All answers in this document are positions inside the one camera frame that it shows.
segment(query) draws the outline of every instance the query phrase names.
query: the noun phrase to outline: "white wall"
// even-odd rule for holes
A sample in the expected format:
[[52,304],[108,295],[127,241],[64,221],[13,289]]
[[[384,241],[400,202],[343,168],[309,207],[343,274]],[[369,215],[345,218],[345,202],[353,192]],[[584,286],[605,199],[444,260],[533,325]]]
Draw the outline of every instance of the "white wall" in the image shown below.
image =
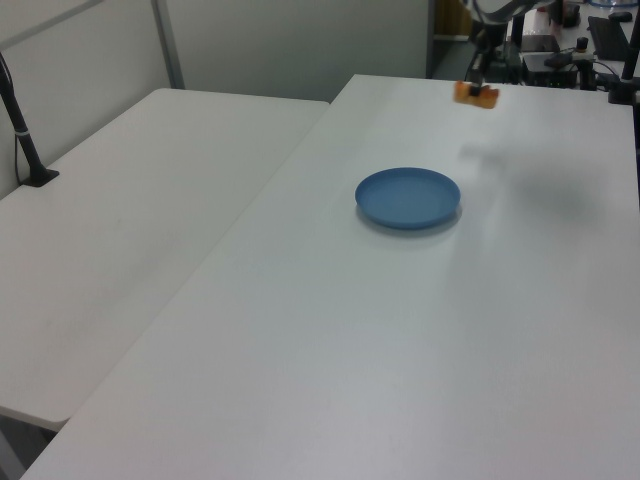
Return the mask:
[[[151,91],[169,86],[150,0],[100,2],[4,49],[3,55],[45,165]],[[24,178],[28,169],[21,150],[20,164]],[[15,187],[13,128],[2,105],[0,198]]]
[[0,48],[18,43],[100,0],[0,0]]
[[186,88],[332,101],[353,74],[424,78],[431,0],[160,0]]

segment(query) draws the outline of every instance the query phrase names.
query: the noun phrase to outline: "tabletop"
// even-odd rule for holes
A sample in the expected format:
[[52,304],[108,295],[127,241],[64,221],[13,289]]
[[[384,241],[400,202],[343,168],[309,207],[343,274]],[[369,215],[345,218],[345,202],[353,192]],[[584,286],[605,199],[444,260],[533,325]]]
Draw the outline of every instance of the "tabletop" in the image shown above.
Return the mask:
[[[452,88],[354,77],[24,479],[635,478],[631,109]],[[395,166],[457,218],[363,219]]]
[[[627,40],[631,40],[631,32],[633,31],[633,25],[638,12],[638,7],[597,7],[588,3],[580,5],[580,24],[572,28],[560,28],[555,24],[549,24],[549,16],[545,12],[531,11],[525,15],[525,23],[523,29],[523,35],[549,35],[552,34],[556,37],[560,49],[572,48],[576,46],[576,42],[580,37],[587,37],[589,39],[588,52],[595,50],[591,33],[589,33],[588,17],[600,17],[607,18],[613,12],[631,12],[633,14],[633,21],[621,23],[622,30],[627,36]],[[622,75],[622,69],[624,68],[624,62],[614,62],[611,60],[599,60],[613,69],[618,75]],[[609,70],[601,65],[594,65],[594,69],[599,72],[609,73]],[[634,76],[640,76],[640,62],[636,66]]]
[[0,414],[57,430],[327,104],[158,90],[0,202]]

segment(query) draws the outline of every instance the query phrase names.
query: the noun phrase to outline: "orange object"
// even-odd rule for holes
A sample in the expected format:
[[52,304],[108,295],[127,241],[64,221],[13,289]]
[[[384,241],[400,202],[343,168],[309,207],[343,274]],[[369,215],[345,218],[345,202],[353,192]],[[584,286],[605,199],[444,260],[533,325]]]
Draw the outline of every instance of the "orange object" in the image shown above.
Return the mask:
[[457,81],[453,89],[453,101],[480,108],[493,108],[496,106],[500,95],[500,90],[490,88],[488,85],[480,89],[480,95],[478,96],[471,95],[470,92],[470,84]]

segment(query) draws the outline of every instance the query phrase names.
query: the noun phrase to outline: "floor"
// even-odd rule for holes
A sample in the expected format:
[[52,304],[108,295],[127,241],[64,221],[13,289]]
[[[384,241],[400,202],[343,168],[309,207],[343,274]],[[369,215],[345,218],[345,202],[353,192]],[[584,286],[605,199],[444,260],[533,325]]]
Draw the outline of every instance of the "floor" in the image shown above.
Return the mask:
[[[472,55],[473,46],[468,42],[434,41],[433,78],[462,80]],[[46,440],[38,429],[0,416],[0,480],[18,480],[44,449]]]

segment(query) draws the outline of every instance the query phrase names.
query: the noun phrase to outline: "plate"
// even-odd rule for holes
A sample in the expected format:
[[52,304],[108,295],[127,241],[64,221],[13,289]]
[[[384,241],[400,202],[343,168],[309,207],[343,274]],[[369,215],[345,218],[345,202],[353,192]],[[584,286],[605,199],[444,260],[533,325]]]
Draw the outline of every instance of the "plate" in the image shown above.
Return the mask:
[[638,0],[589,0],[594,7],[604,8],[631,8],[638,6]]
[[460,189],[449,177],[433,170],[392,168],[360,182],[356,203],[375,223],[417,230],[451,219],[460,203]]

